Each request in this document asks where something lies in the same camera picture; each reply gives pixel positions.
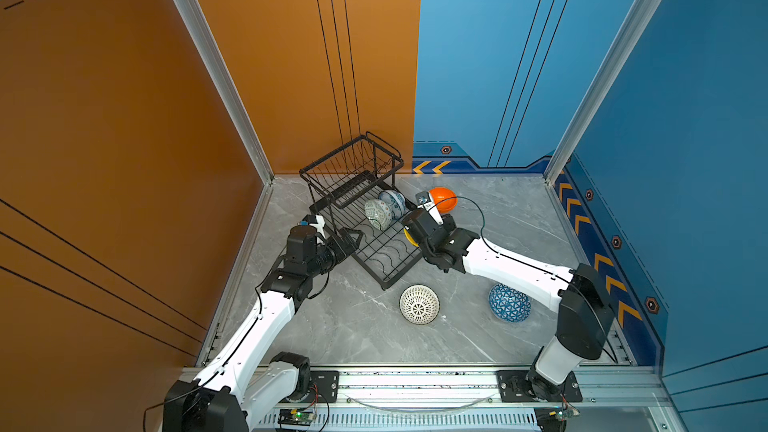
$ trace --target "orange wall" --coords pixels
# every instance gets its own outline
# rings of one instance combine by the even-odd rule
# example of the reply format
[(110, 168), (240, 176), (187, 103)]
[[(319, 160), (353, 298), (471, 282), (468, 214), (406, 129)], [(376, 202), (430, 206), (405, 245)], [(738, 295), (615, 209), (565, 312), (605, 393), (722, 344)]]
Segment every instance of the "orange wall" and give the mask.
[(0, 199), (168, 305), (0, 202), (0, 428), (140, 430), (194, 363), (260, 180), (172, 0), (16, 2)]
[(198, 1), (275, 173), (366, 130), (410, 163), (420, 0)]

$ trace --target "yellow chevron arrow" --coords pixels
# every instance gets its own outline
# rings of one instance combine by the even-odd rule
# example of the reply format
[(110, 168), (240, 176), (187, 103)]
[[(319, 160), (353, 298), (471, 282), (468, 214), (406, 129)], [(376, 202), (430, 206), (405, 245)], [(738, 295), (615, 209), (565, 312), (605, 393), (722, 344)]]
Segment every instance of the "yellow chevron arrow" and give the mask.
[(600, 255), (600, 254), (595, 254), (594, 255), (594, 270), (600, 272), (600, 263), (601, 262), (603, 264), (608, 264), (611, 267), (614, 266), (614, 264), (612, 263), (612, 261), (608, 257), (605, 257), (604, 255)]
[(576, 230), (576, 235), (578, 235), (578, 226), (582, 222), (586, 222), (587, 224), (591, 224), (592, 221), (589, 219), (589, 217), (580, 216), (579, 214), (576, 214), (576, 223), (574, 224), (574, 229)]
[(430, 162), (431, 160), (425, 160), (424, 162), (419, 164), (417, 168), (414, 168), (413, 171), (416, 172), (417, 174), (423, 174), (424, 172), (422, 172), (422, 167), (426, 166)]
[(560, 202), (563, 201), (563, 189), (564, 188), (573, 188), (571, 184), (562, 183), (560, 184)]
[(605, 278), (605, 290), (607, 290), (609, 293), (610, 293), (610, 286), (611, 285), (615, 285), (616, 287), (619, 287), (624, 292), (627, 291), (627, 287), (624, 284), (622, 284), (621, 282), (619, 282), (618, 280), (616, 280), (613, 277), (606, 276), (606, 278)]
[(630, 314), (634, 315), (637, 320), (642, 321), (643, 318), (640, 316), (640, 312), (634, 310), (629, 305), (623, 303), (622, 301), (619, 301), (619, 325), (621, 328), (624, 328), (624, 312), (629, 312)]
[(451, 161), (450, 161), (450, 160), (446, 160), (445, 162), (443, 162), (442, 164), (440, 164), (440, 165), (439, 165), (439, 166), (437, 166), (436, 168), (433, 168), (433, 169), (432, 169), (432, 171), (433, 171), (435, 174), (442, 174), (442, 171), (441, 171), (440, 169), (441, 169), (441, 168), (443, 168), (443, 167), (445, 167), (445, 166), (446, 166), (447, 164), (449, 164), (449, 163), (451, 163)]
[(568, 204), (568, 210), (566, 210), (566, 214), (568, 214), (568, 218), (571, 218), (571, 206), (580, 206), (581, 202), (575, 198), (570, 198), (565, 202)]

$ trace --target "metal bracket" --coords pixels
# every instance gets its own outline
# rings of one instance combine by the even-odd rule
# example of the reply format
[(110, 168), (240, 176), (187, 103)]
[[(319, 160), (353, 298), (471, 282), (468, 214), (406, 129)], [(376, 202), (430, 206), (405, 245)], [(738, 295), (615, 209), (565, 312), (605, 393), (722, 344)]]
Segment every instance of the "metal bracket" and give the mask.
[(336, 402), (339, 391), (338, 370), (310, 370), (310, 384), (317, 386), (317, 393), (328, 400), (329, 404)]
[[(496, 381), (498, 392), (502, 396), (502, 402), (538, 402), (532, 397), (530, 387), (525, 376), (527, 370), (497, 370)], [(571, 372), (563, 383), (563, 396), (568, 402), (581, 402), (581, 389), (576, 381), (576, 374)]]

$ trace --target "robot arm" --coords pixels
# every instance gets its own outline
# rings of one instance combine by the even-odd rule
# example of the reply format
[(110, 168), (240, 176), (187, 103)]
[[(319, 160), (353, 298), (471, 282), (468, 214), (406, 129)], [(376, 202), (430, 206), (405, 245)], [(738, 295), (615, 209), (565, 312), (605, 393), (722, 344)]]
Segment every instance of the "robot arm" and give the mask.
[(360, 246), (362, 233), (341, 229), (326, 237), (321, 216), (306, 216), (291, 229), (280, 256), (261, 286), (259, 301), (216, 358), (190, 384), (178, 380), (166, 395), (163, 432), (248, 432), (283, 398), (309, 393), (310, 361), (281, 352), (249, 385), (267, 349), (312, 292), (312, 280), (327, 274)]
[[(571, 270), (500, 248), (457, 228), (452, 216), (440, 216), (430, 205), (402, 220), (427, 262), (444, 272), (453, 268), (490, 278), (558, 312), (557, 333), (526, 379), (534, 398), (560, 401), (568, 374), (582, 360), (600, 357), (614, 319), (598, 273), (585, 264)], [(361, 232), (341, 229), (326, 238), (322, 226), (321, 216), (306, 216), (291, 229), (286, 254), (266, 276), (259, 303), (232, 339), (192, 384), (177, 381), (168, 391), (164, 432), (248, 432), (254, 418), (283, 398), (299, 401), (308, 394), (309, 359), (297, 354), (278, 354), (255, 383), (249, 382), (277, 334), (310, 298), (314, 277), (330, 272), (360, 246)]]
[(518, 290), (558, 313), (558, 330), (528, 372), (533, 395), (558, 401), (568, 374), (582, 360), (600, 358), (614, 320), (610, 298), (592, 267), (576, 270), (545, 264), (493, 245), (474, 232), (456, 228), (446, 214), (438, 223), (434, 206), (425, 204), (403, 219), (424, 259), (444, 272), (453, 268)]

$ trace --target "dish rack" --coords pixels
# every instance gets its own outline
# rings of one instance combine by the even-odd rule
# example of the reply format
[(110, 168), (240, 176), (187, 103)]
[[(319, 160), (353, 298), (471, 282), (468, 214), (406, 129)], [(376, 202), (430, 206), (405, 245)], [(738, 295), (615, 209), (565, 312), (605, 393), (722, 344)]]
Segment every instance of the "dish rack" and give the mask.
[[(366, 202), (379, 198), (382, 190), (398, 191), (395, 172), (402, 165), (397, 148), (366, 132), (299, 170), (312, 195), (310, 212), (322, 215), (338, 238), (342, 228), (362, 233), (360, 248), (352, 256), (382, 290), (391, 287), (422, 258), (418, 247), (403, 233), (400, 220), (393, 219), (379, 230), (366, 217)], [(406, 207), (413, 210), (416, 205), (406, 199)]]

